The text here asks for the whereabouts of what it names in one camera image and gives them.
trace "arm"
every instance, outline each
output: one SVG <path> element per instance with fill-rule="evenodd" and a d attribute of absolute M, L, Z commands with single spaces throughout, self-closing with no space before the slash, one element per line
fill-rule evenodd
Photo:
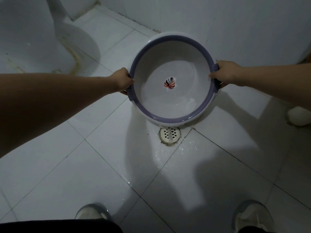
<path fill-rule="evenodd" d="M 0 74 L 0 158 L 133 82 L 122 68 L 109 77 Z"/>
<path fill-rule="evenodd" d="M 311 64 L 241 67 L 235 62 L 218 61 L 220 70 L 211 73 L 227 84 L 248 86 L 311 110 Z"/>

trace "floor drain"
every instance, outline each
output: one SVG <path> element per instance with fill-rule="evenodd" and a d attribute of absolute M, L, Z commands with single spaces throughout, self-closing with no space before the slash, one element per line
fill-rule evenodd
<path fill-rule="evenodd" d="M 178 127 L 163 127 L 160 129 L 159 135 L 162 143 L 173 145 L 181 137 L 181 132 Z"/>

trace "pant leg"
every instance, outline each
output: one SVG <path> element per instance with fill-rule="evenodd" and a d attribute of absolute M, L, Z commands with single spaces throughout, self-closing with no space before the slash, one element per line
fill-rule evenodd
<path fill-rule="evenodd" d="M 258 227 L 244 227 L 238 233 L 269 233 Z"/>
<path fill-rule="evenodd" d="M 72 220 L 46 220 L 46 221 L 27 221 L 27 222 L 9 222 L 0 224 L 0 232 L 4 230 L 94 230 L 97 232 L 123 233 L 121 228 L 112 221 L 105 219 L 72 219 Z"/>

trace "colorful sticker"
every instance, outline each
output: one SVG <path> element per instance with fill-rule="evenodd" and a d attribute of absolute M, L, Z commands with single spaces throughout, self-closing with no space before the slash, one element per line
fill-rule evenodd
<path fill-rule="evenodd" d="M 170 77 L 166 79 L 163 84 L 163 87 L 172 90 L 174 87 L 176 87 L 176 78 Z"/>

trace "drain cover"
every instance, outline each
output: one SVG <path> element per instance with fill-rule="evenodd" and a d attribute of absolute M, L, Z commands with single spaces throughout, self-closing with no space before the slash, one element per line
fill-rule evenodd
<path fill-rule="evenodd" d="M 172 145 L 176 143 L 181 136 L 181 132 L 178 127 L 168 127 L 160 129 L 160 139 L 166 145 Z"/>

